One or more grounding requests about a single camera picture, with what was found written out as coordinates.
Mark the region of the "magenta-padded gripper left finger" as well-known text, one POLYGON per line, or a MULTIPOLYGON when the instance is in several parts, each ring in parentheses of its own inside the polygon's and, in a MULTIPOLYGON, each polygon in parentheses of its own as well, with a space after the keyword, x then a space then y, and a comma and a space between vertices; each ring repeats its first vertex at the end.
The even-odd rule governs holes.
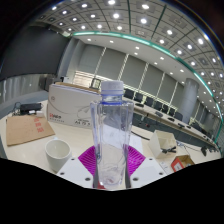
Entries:
POLYGON ((57 175, 81 187, 92 188, 95 171, 95 148, 91 146, 77 158, 70 158, 57 175))

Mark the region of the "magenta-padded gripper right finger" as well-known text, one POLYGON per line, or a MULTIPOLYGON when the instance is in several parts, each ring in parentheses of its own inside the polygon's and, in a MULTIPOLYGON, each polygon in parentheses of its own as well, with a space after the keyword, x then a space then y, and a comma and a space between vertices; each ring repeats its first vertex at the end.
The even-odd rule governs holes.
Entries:
POLYGON ((134 147, 128 147, 128 175, 132 188, 140 188, 166 176, 153 157, 145 157, 134 147))

